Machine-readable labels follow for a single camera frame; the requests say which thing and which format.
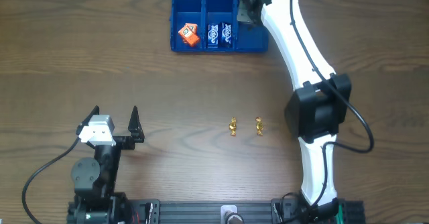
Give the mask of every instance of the blue candy wrapper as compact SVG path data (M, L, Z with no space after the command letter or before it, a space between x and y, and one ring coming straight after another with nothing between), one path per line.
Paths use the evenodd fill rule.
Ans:
M233 26L230 23L222 22L219 24L219 30L222 33L220 47L233 47Z
M207 30L207 48L218 48L219 46L219 25L209 24Z

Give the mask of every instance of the blue divided bin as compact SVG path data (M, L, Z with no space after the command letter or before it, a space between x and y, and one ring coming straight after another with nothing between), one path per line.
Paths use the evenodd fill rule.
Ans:
M170 44L175 52L266 52L268 31L237 21L240 0L172 0ZM233 24L232 48L207 48L207 25ZM185 23L198 24L200 42L195 47L183 43L179 30Z

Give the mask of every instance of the black cable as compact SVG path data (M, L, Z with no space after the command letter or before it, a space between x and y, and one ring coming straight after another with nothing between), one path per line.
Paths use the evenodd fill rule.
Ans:
M22 205L24 207L24 210L26 211L27 215L34 221L34 223L36 224L42 224L40 221L38 221L33 213L28 209L27 206L27 201L25 199L25 194L27 194L27 189L29 184L33 181L33 179L44 169L46 169L47 167L49 167L51 164L57 162L58 160L60 160L62 157L66 156L68 153L70 153L70 151L72 151L74 149L74 147L76 147L76 144L79 142L79 137L76 138L76 140L74 141L74 143L69 147L68 150L66 150L64 153L60 154L57 158L54 158L53 160L49 161L48 163L46 163L45 165L43 165L42 167L40 167L38 170L36 170L27 180L27 182L24 185L24 188L22 189Z
M318 202L321 200L321 198L322 198L322 196L323 196L323 194L324 194L324 191L326 190L326 185L327 185L327 183L328 183L328 164L327 164L327 161L326 161L326 147L328 146L328 145L334 145L334 146L338 146L338 147L341 147L341 148L344 148L344 149L346 149L346 150L350 150L350 151L352 151L352 152L355 152L355 153L358 153L358 154L367 154L367 153L369 153L373 148L374 148L374 136L373 136L373 133L372 133L372 131L371 131L371 129L370 129L370 127L369 127L369 125L368 125L368 123L364 120L364 118L362 117L362 115L358 112L358 110L356 110L356 108L353 106L353 105L351 105L350 103L349 103L349 101L348 100L346 100L324 77L323 77L323 74L319 71L319 69L317 68L317 66L316 66L316 64L314 63L314 61L313 61L313 59L311 58L311 55L310 55L310 53L308 52L308 50L307 50L307 47L305 46L305 44L304 44L304 41L302 40L302 38L301 38L301 35L300 35L300 33L299 33L299 31L298 31L298 28L296 27L296 24L295 24L295 19L294 19L294 10L293 10L293 0L290 0L290 5L289 5L289 7L290 7L290 19L291 19L291 22L290 22L290 24L292 25L292 27L294 28L294 31L295 31L295 34L296 34L296 37L298 38L298 40L299 40L299 42L300 42L300 44L301 44L301 47L302 47L302 49L304 50L304 52L305 52L305 54L306 54L306 56L307 56L307 58L308 58L308 61L310 61L310 63L311 63L311 65L312 65L312 67L313 67L313 69L314 69L314 71L317 73L317 75L320 77L320 79L322 79L322 82L334 93L334 95L336 96L336 97L338 97L349 109L350 109L350 111L352 111L352 113L357 117L357 119L361 122L361 124L362 124L362 126L363 126L363 128L365 129L365 131L367 132L367 135L368 135L368 138L369 138L369 147L367 148L367 149L364 149L364 150L361 150L361 149L357 149L357 148L354 148L354 147L350 147L350 146L347 146L347 145L345 145L345 144L341 144L341 143L338 143L338 142L326 142L323 146L322 146L322 154L323 154L323 167L324 167L324 180L323 180L323 186L322 186L322 190L320 191L320 194L319 194L319 196L318 196L318 198L316 199L316 201L314 201L314 203L310 206L310 208L307 210L307 211L305 211L305 212L303 212L303 214L308 214L310 211L311 211L311 209L314 209L316 206L317 206L317 204L318 204ZM295 219L297 219L299 217L299 215L296 215L295 217L293 217L293 218L291 218L291 219L288 219L288 220L285 220L285 221L282 221L282 223L289 223L289 222L291 222L291 221L293 221L293 220L295 220Z

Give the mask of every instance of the gold candy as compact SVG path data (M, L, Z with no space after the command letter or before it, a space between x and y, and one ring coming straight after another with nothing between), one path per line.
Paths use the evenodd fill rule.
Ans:
M262 129L263 129L263 126L262 126L262 117L256 117L256 133L259 135L259 136L262 136Z
M235 117L232 118L231 123L229 124L229 130L231 130L231 136L235 136L235 130L237 129L237 120Z

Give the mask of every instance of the wood grain surface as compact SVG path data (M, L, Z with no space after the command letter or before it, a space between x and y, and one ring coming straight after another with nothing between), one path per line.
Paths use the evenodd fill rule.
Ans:
M300 0L324 57L353 82L373 152L334 151L341 198L368 223L429 221L429 0ZM117 191L162 201L270 200L298 191L302 163L283 109L292 94L273 40L266 54L176 54L171 0L0 0L0 219L30 223L21 190L62 153L95 106L146 142L123 152ZM237 117L237 137L229 135ZM263 137L255 117L263 117ZM350 113L339 139L365 147ZM42 223L64 223L80 144L31 184Z

